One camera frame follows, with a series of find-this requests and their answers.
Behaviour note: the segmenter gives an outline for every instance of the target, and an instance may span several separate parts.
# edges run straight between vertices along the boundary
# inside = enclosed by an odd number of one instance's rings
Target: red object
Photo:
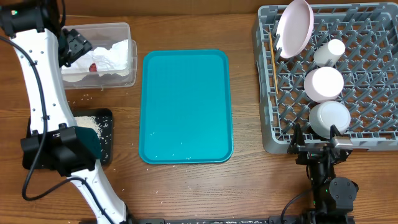
[[[90,67],[88,68],[88,70],[89,70],[90,72],[97,72],[97,66],[96,66],[96,64],[95,64],[95,63],[92,63],[92,64],[90,65]]]

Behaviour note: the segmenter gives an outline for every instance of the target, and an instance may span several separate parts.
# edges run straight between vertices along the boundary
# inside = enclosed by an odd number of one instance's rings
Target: teal tray
[[[139,154],[149,164],[225,162],[233,152],[228,58],[220,50],[146,55]]]

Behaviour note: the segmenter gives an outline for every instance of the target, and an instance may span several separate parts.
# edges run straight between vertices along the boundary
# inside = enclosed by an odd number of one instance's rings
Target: pink plate
[[[307,46],[313,29],[313,12],[304,0],[294,0],[285,9],[279,20],[276,34],[279,41],[276,48],[282,48],[280,56],[291,58]]]

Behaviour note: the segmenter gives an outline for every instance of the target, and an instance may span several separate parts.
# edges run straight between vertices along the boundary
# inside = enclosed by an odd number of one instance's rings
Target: plastic storage box
[[[87,38],[93,45],[93,50],[97,47],[110,49],[113,44],[122,40],[128,40],[127,67],[122,70],[109,70],[101,72],[82,72],[76,73],[62,72],[63,85],[65,89],[81,88],[114,88],[130,87],[136,81],[137,73],[137,45],[131,39],[130,26],[127,23],[109,24],[88,24],[78,26],[65,26],[64,28],[76,29],[81,35]]]
[[[346,52],[334,67],[344,78],[337,102],[351,114],[345,136],[354,148],[398,150],[398,5],[394,3],[311,5],[314,30],[301,54],[282,59],[276,29],[287,6],[262,6],[252,30],[254,60],[260,79],[262,142],[270,153],[286,153],[294,125],[300,124],[308,146],[323,144],[311,130],[310,110],[316,105],[303,88],[305,75],[317,68],[313,53],[331,39],[345,43]],[[273,46],[270,46],[269,33]],[[271,63],[271,48],[275,66]],[[275,69],[278,85],[273,82]]]

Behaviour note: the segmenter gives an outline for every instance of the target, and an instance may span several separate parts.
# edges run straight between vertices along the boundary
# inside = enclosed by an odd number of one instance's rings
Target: clear plastic container
[[[127,66],[121,70],[106,70],[100,72],[89,72],[89,68],[62,71],[63,86],[65,89],[82,88],[115,88],[130,87],[136,82],[137,73],[137,45],[131,39],[130,26],[127,23],[88,24],[78,26],[65,26],[70,30],[75,29],[93,45],[104,47],[107,50],[123,40],[128,40]]]

